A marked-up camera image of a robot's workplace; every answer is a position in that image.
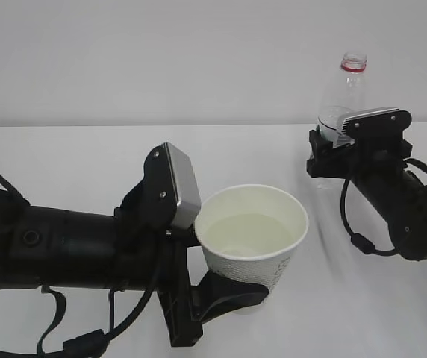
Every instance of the black robotic arm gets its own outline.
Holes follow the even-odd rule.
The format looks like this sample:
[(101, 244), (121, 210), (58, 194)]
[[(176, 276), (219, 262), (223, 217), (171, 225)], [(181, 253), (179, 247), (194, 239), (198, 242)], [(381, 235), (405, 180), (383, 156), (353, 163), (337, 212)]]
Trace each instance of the black robotic arm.
[[(53, 294), (57, 312), (37, 354), (0, 351), (0, 358), (100, 357), (110, 340), (134, 322), (157, 291), (172, 346), (191, 346), (202, 324), (223, 313), (259, 304), (268, 289), (211, 271), (190, 284), (187, 248), (199, 245), (192, 224), (200, 210), (195, 175), (187, 155), (174, 145), (154, 148), (144, 177), (115, 209), (114, 216), (31, 206), (1, 175), (0, 289)], [(109, 332), (95, 330), (44, 353), (43, 339), (62, 320), (66, 299), (52, 286), (110, 289)], [(130, 315), (113, 325), (114, 292), (144, 289)]]

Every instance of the cup rim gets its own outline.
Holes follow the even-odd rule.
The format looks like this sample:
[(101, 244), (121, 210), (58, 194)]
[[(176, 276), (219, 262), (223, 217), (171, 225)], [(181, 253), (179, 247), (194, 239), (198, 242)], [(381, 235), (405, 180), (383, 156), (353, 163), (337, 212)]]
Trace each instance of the cup rim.
[(282, 248), (280, 250), (271, 252), (269, 254), (264, 254), (264, 255), (258, 255), (258, 256), (251, 256), (251, 257), (239, 257), (239, 256), (234, 256), (234, 255), (228, 255), (228, 254), (223, 254), (221, 252), (215, 251), (214, 249), (210, 248), (208, 245), (206, 245), (201, 238), (197, 235), (196, 232), (196, 223), (197, 223), (197, 219), (193, 222), (193, 228), (194, 231), (196, 232), (196, 238), (198, 239), (198, 241), (200, 242), (200, 245), (202, 248), (210, 251), (212, 254), (215, 254), (219, 257), (222, 257), (224, 259), (227, 260), (233, 260), (233, 261), (261, 261), (261, 260), (266, 260), (266, 259), (270, 259), (272, 257), (277, 257), (281, 254), (284, 254), (285, 252), (288, 252), (290, 250), (293, 250), (296, 246), (299, 245), (300, 242), (303, 241), (303, 239), (305, 238), (307, 232), (308, 232), (308, 228), (310, 227), (310, 220), (308, 218), (308, 213), (305, 209), (305, 207), (303, 207), (303, 204), (297, 199), (295, 198), (293, 195), (291, 195), (289, 192), (285, 192), (284, 190), (281, 190), (279, 188), (275, 188), (274, 186), (270, 186), (270, 185), (265, 185), (265, 184), (240, 184), (240, 185), (234, 185), (234, 186), (229, 186), (227, 188), (224, 188), (218, 192), (215, 192), (213, 195), (209, 196), (207, 198), (207, 200), (205, 200), (205, 202), (202, 204), (206, 204), (209, 202), (209, 200), (211, 200), (212, 198), (214, 198), (215, 196), (222, 194), (224, 192), (230, 191), (230, 190), (234, 190), (234, 189), (240, 189), (240, 188), (244, 188), (244, 187), (259, 187), (259, 188), (266, 188), (266, 189), (272, 189), (275, 190), (277, 192), (280, 192), (282, 194), (285, 194), (287, 197), (289, 197), (290, 199), (293, 199), (300, 207), (300, 209), (303, 212), (303, 215), (305, 216), (305, 221), (306, 221), (306, 226), (305, 226), (305, 231), (303, 232), (303, 234), (300, 236), (300, 238), (298, 240), (296, 240), (293, 244), (288, 245), (286, 248)]

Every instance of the white table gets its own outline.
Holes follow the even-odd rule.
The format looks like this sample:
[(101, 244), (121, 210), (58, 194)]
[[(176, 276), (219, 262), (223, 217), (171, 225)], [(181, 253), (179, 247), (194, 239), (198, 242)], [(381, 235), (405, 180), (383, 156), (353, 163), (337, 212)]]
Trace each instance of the white table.
[[(204, 326), (193, 348), (171, 348), (156, 297), (105, 357), (427, 357), (427, 261), (365, 257), (349, 244), (339, 188), (315, 189), (305, 171), (310, 125), (0, 128), (0, 172), (32, 203), (111, 214), (142, 177), (151, 148), (169, 140), (189, 154), (202, 198), (239, 183), (293, 193), (311, 219), (277, 288), (255, 314), (231, 313)], [(427, 162), (427, 124), (406, 137)], [(384, 222), (354, 187), (346, 204), (353, 228), (390, 248)], [(190, 249), (197, 283), (206, 270)], [(66, 318), (45, 348), (107, 328), (107, 291), (62, 289)], [(123, 318), (140, 292), (117, 295)], [(0, 349), (32, 353), (54, 314), (39, 290), (0, 292)]]

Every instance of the cable connector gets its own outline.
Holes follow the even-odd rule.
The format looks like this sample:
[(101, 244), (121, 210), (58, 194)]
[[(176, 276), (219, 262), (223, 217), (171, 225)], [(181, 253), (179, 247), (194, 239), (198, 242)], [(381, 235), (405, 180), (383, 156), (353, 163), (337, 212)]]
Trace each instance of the cable connector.
[(351, 243), (356, 246), (363, 254), (369, 255), (375, 251), (375, 244), (369, 241), (360, 233), (353, 233), (351, 235)]
[(102, 330), (94, 330), (63, 343), (68, 357), (100, 357), (108, 345), (109, 341), (106, 340)]

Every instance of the screw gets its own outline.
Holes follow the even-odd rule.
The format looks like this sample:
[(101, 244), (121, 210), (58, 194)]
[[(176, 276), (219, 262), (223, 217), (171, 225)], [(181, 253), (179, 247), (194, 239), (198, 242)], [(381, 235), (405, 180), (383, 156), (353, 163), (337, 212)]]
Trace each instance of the screw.
[(41, 237), (38, 232), (30, 230), (25, 232), (22, 241), (27, 246), (36, 246), (41, 241)]

